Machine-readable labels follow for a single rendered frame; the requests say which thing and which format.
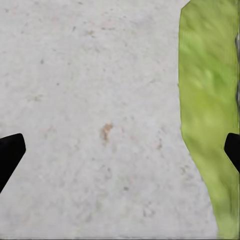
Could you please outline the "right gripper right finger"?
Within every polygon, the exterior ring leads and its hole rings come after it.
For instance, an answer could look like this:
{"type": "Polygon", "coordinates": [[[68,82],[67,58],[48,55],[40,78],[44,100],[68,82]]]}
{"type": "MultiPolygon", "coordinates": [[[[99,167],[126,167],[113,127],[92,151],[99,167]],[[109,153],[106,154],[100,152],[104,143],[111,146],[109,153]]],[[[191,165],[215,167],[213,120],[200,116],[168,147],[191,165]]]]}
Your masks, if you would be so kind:
{"type": "Polygon", "coordinates": [[[240,135],[228,133],[225,140],[224,152],[240,173],[240,135]]]}

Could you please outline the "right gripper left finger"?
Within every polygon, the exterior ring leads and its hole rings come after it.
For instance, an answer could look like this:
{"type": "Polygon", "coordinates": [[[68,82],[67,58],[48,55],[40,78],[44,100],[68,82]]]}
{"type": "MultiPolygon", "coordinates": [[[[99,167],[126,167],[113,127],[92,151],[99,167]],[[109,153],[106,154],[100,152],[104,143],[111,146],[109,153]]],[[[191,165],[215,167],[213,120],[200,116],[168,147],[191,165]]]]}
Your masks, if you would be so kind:
{"type": "Polygon", "coordinates": [[[0,193],[26,153],[22,133],[0,138],[0,193]]]}

